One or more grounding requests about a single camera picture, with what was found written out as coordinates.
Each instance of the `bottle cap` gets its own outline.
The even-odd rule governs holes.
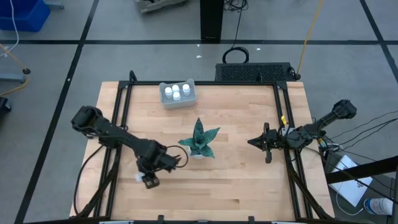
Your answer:
[[[166,93],[166,95],[171,95],[173,91],[172,91],[172,89],[170,87],[166,87],[164,92]]]
[[[180,87],[178,87],[178,85],[173,85],[172,89],[173,89],[173,92],[180,91]]]
[[[175,92],[173,93],[173,99],[174,100],[179,100],[181,98],[180,93],[179,92]]]
[[[183,91],[188,91],[188,90],[189,90],[189,85],[188,85],[188,84],[184,84],[184,85],[182,86],[182,90],[183,90]]]

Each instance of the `black metal frame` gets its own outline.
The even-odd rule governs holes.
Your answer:
[[[168,81],[166,83],[177,83],[181,81]],[[123,115],[121,119],[121,128],[124,128],[127,122],[127,115],[129,111],[129,103],[131,99],[131,93],[132,93],[132,88],[134,85],[159,85],[161,82],[160,81],[142,81],[139,82],[136,80],[135,75],[133,72],[130,72],[130,80],[129,81],[120,81],[118,85],[118,92],[116,93],[116,99],[115,99],[115,104],[114,104],[114,110],[113,110],[113,116],[111,122],[113,124],[116,124],[117,117],[119,114],[120,110],[120,105],[121,105],[121,98],[123,95],[124,89],[126,89],[126,97],[124,101],[124,108],[123,108]],[[293,119],[293,112],[292,112],[292,107],[290,105],[290,98],[289,98],[289,92],[287,89],[287,84],[286,82],[267,82],[267,83],[260,83],[260,82],[224,82],[224,81],[198,81],[195,82],[195,85],[260,85],[260,86],[272,86],[274,90],[274,96],[275,96],[275,105],[277,109],[277,114],[278,118],[281,118],[283,115],[282,111],[282,105],[280,101],[280,95],[279,95],[279,89],[282,89],[282,93],[284,96],[284,103],[286,106],[286,111],[287,111],[287,117],[289,120],[289,126],[294,127],[294,119]],[[279,119],[279,125],[283,125],[281,119]],[[288,149],[283,149],[284,150],[284,156],[285,156],[285,161],[286,161],[286,168],[289,169],[291,167],[291,156],[290,152]],[[46,224],[56,224],[56,223],[99,223],[99,222],[105,222],[105,221],[111,221],[111,214],[112,214],[112,208],[113,208],[113,201],[114,201],[114,194],[116,191],[116,181],[118,179],[118,167],[120,163],[120,157],[121,157],[121,147],[118,147],[116,149],[106,149],[105,157],[104,157],[104,162],[103,162],[103,168],[101,171],[101,178],[99,184],[103,184],[104,180],[107,177],[107,172],[108,172],[108,167],[109,167],[109,160],[111,158],[112,151],[115,151],[115,159],[114,159],[114,165],[116,164],[117,169],[115,170],[116,175],[114,175],[111,183],[110,183],[110,188],[109,188],[109,197],[108,201],[106,204],[106,212],[105,216],[100,216],[100,210],[101,210],[101,203],[102,199],[100,198],[94,208],[93,212],[93,217],[75,217],[72,219],[68,220],[54,220],[54,221],[48,221],[48,222],[38,222],[38,223],[46,223]],[[298,175],[300,177],[300,180],[303,182],[304,186],[306,186],[305,183],[305,174],[304,174],[304,169],[303,169],[303,164],[302,164],[302,159],[300,157],[300,153],[295,151],[295,161],[297,163],[297,171]],[[347,169],[345,171],[352,173],[353,175],[361,175],[358,174],[358,171],[350,171],[351,169]],[[338,178],[344,179],[345,177],[341,176],[340,174],[335,174],[337,177],[333,177],[337,180]],[[293,210],[294,210],[294,216],[295,216],[295,221],[296,222],[305,222],[305,223],[350,223],[350,222],[341,222],[337,220],[319,220],[319,219],[313,219],[312,216],[312,208],[308,200],[304,197],[304,205],[305,205],[305,213],[306,213],[306,218],[301,217],[300,214],[300,205],[299,205],[299,200],[297,197],[297,190],[296,190],[296,183],[294,182],[293,178],[288,175],[289,177],[289,187],[290,187],[290,194],[292,197],[292,205],[293,205]],[[192,222],[197,222],[200,223],[201,221],[165,221],[163,215],[159,215],[158,220],[134,220],[134,223],[147,223],[147,224],[158,224],[158,223],[169,223],[169,224],[180,224],[180,223],[192,223]],[[272,222],[259,222],[255,221],[254,217],[248,217],[247,221],[203,221],[206,223],[213,223],[213,224],[225,224],[225,223],[235,223],[235,224],[252,224],[252,223],[272,223]]]

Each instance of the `yellow cable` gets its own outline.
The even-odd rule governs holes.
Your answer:
[[[303,62],[305,48],[307,47],[307,40],[311,37],[312,28],[313,28],[313,26],[315,25],[315,22],[318,19],[318,15],[319,15],[319,12],[321,11],[322,3],[323,3],[323,0],[319,0],[319,5],[318,5],[317,12],[315,13],[315,15],[313,17],[310,30],[308,31],[307,36],[305,37],[303,50],[301,51],[301,56],[300,56],[300,63],[298,64],[297,73],[300,73],[300,69],[301,69],[301,64]]]
[[[27,67],[14,55],[12,54],[9,50],[7,50],[3,44],[0,44],[0,48],[3,49],[3,51],[7,52],[8,55],[10,55],[23,69],[26,69]],[[27,75],[25,75],[25,82],[24,84],[20,85],[19,87],[13,88],[12,90],[9,90],[7,92],[1,93],[0,97],[3,97],[7,94],[10,94],[12,92],[15,92],[17,90],[20,90],[22,88],[24,88],[27,84],[29,83],[29,77]]]

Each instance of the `white paper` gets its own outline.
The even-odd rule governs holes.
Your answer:
[[[342,170],[349,169],[351,167],[356,167],[354,161],[352,161],[347,155],[344,155],[340,161],[337,163],[336,167]],[[338,169],[334,168],[332,172],[337,172]],[[371,177],[365,177],[359,179],[363,183],[369,185],[372,182]],[[334,183],[329,185],[333,190],[338,192],[344,199],[351,203],[354,207],[357,206],[358,202],[361,200],[362,196],[365,194],[367,189],[366,186],[360,184],[355,180],[348,180],[344,182]]]

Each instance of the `black device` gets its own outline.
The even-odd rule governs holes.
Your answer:
[[[224,0],[200,0],[200,36],[202,40],[220,42]]]
[[[218,63],[216,81],[294,82],[300,79],[288,62],[281,63]]]
[[[142,172],[142,181],[147,189],[160,184],[155,173],[160,170],[171,172],[177,168],[181,157],[170,156],[167,147],[155,140],[140,139],[129,134],[123,128],[115,126],[103,117],[100,109],[82,106],[72,119],[72,128],[87,137],[97,136],[100,144],[116,148],[121,144],[130,147],[136,157],[138,171]]]
[[[266,152],[266,163],[272,160],[271,149],[301,150],[311,144],[314,138],[322,138],[326,134],[324,127],[337,119],[351,119],[356,115],[356,108],[349,100],[340,100],[335,103],[330,113],[312,124],[298,128],[289,127],[278,130],[269,129],[269,123],[264,123],[264,132],[257,138],[248,140],[248,143]]]

